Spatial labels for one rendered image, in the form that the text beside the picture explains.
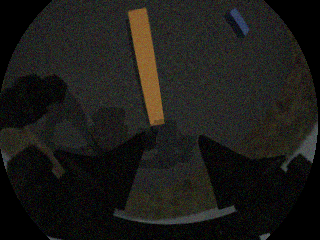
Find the orange bar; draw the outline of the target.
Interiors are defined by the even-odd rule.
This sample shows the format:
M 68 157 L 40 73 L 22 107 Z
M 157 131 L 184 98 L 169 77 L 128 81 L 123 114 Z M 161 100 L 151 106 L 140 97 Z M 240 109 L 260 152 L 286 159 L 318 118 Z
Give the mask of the orange bar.
M 148 11 L 135 9 L 129 12 L 132 41 L 135 45 L 137 67 L 139 67 L 141 88 L 147 104 L 151 127 L 165 124 L 163 103 L 161 103 L 159 73 L 157 73 L 151 28 L 149 28 Z

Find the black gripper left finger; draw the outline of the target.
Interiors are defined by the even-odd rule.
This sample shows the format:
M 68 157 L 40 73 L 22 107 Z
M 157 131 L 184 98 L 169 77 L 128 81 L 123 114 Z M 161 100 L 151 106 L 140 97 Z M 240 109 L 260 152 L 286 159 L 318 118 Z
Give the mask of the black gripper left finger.
M 64 171 L 95 184 L 116 209 L 124 211 L 128 195 L 143 155 L 147 133 L 137 133 L 131 140 L 99 156 L 83 156 L 68 151 L 53 151 Z

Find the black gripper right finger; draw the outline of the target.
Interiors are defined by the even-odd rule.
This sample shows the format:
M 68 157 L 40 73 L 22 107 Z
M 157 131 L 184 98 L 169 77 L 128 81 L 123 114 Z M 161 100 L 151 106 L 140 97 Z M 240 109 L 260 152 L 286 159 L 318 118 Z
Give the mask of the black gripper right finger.
M 232 207 L 232 201 L 285 160 L 285 155 L 251 160 L 203 135 L 199 136 L 199 145 L 219 209 Z

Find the blue rectangular block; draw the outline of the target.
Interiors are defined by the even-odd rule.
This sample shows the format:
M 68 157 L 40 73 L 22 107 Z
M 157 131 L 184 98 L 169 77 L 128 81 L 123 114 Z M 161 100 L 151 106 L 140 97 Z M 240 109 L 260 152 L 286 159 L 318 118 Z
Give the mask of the blue rectangular block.
M 236 29 L 237 35 L 239 35 L 240 37 L 244 37 L 245 35 L 247 35 L 247 33 L 249 32 L 248 25 L 245 24 L 243 16 L 239 15 L 237 9 L 233 8 L 232 11 L 225 13 L 225 17 L 227 17 L 227 20 L 231 21 L 231 25 L 233 25 L 233 28 Z

